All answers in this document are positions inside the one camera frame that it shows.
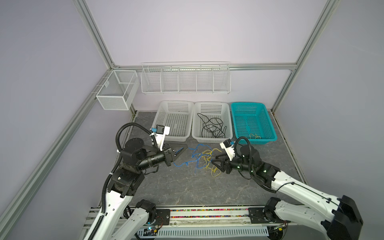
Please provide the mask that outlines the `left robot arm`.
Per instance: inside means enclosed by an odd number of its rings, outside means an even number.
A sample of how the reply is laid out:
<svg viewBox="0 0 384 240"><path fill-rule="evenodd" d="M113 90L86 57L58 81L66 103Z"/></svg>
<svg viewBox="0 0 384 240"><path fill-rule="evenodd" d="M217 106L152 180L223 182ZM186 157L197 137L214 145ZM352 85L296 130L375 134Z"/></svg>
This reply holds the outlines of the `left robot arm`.
<svg viewBox="0 0 384 240"><path fill-rule="evenodd" d="M133 138L122 146L121 134L128 127L143 130L152 139L152 145L146 146L142 139ZM157 236L160 229L170 223L170 210L157 210L156 204L150 201L139 201L133 212L129 207L147 169L162 163L171 166L188 149L186 144L166 144L169 131L166 126L146 129L137 123L120 127L116 134L119 157L103 185L101 209L86 240L130 240L144 227L147 227L144 236Z"/></svg>

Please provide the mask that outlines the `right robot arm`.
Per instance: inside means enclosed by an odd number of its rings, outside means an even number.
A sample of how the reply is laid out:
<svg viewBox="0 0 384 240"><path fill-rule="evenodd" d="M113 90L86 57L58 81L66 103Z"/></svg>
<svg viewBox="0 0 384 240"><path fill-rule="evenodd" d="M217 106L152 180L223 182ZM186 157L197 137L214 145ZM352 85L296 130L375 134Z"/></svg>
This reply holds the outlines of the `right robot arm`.
<svg viewBox="0 0 384 240"><path fill-rule="evenodd" d="M250 180L262 189L274 194L283 193L301 203L298 206L270 198L263 209L266 221L304 225L321 232L329 240L359 239L364 221L352 198L345 195L339 198L316 190L264 162L247 138L235 142L227 139L220 146L225 153L211 162L221 172L247 172Z"/></svg>

